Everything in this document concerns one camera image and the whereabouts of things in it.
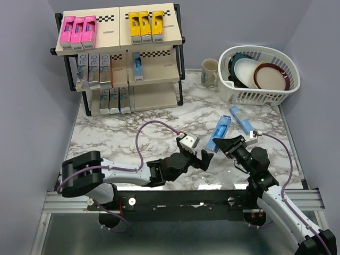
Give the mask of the silver foil toothpaste box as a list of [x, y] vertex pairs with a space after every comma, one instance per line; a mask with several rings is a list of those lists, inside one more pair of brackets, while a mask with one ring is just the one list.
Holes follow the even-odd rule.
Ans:
[[99, 54], [90, 54], [88, 84], [91, 90], [96, 89], [99, 86], [99, 75]]

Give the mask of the pink toothpaste box long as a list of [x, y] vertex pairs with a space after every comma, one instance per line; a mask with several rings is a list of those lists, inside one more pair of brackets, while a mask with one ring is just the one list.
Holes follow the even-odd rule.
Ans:
[[72, 34], [71, 34], [71, 48], [73, 50], [83, 50], [82, 45], [82, 33], [84, 26], [84, 17], [76, 17], [73, 22]]

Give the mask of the metallic blue toothpaste box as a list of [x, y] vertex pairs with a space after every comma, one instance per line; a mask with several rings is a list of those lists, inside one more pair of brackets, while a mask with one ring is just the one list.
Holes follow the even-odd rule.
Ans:
[[100, 94], [99, 111], [101, 114], [109, 114], [109, 91], [102, 91]]
[[119, 89], [113, 88], [109, 91], [109, 112], [111, 114], [118, 114], [119, 110]]
[[131, 112], [130, 109], [130, 96], [128, 87], [119, 88], [119, 102], [120, 102], [120, 112], [121, 114], [128, 114]]

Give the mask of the red metallic toothpaste box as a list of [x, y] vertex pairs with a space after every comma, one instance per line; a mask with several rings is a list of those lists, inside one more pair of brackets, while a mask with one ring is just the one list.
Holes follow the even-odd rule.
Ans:
[[89, 54], [79, 54], [77, 58], [76, 91], [84, 91], [88, 85]]

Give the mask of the light blue toothpaste box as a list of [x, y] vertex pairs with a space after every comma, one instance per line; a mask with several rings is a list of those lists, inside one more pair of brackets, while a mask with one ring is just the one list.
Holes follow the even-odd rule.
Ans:
[[133, 75], [135, 81], [143, 81], [143, 68], [140, 52], [132, 53]]

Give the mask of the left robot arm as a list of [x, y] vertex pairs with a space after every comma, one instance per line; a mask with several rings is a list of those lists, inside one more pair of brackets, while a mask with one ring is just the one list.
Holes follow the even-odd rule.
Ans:
[[112, 161], [103, 165], [105, 161], [100, 152], [90, 151], [63, 163], [62, 181], [57, 192], [65, 198], [74, 198], [87, 196], [104, 183], [129, 183], [150, 188], [163, 186], [186, 173], [189, 167], [206, 171], [213, 156], [202, 149], [199, 158], [196, 151], [181, 149], [169, 157], [146, 162], [138, 169], [133, 165], [125, 168]]

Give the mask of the pink toothpaste box diagonal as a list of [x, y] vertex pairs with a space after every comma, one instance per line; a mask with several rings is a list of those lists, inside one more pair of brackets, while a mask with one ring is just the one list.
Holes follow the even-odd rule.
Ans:
[[63, 18], [63, 24], [59, 32], [59, 45], [62, 50], [71, 49], [71, 36], [74, 24], [75, 16], [65, 16]]

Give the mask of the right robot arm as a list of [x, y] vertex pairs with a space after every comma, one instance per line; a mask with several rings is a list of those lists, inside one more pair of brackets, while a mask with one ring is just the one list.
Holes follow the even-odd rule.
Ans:
[[262, 209], [282, 231], [295, 254], [337, 254], [332, 231], [323, 230], [310, 220], [272, 176], [266, 149], [254, 147], [248, 151], [241, 135], [231, 139], [214, 138], [213, 141], [226, 157], [235, 159], [249, 174], [245, 204]]

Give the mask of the yellow toothpaste box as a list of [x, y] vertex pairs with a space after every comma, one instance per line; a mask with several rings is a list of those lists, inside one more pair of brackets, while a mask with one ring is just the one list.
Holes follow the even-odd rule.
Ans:
[[141, 29], [138, 12], [129, 12], [130, 38], [131, 44], [139, 45], [141, 40]]
[[163, 15], [164, 11], [152, 12], [152, 41], [154, 43], [163, 42]]
[[149, 22], [149, 12], [141, 11], [141, 12], [138, 12], [138, 15], [139, 15], [139, 23], [140, 23], [141, 41], [143, 44], [151, 43], [152, 34], [151, 34], [151, 26]]

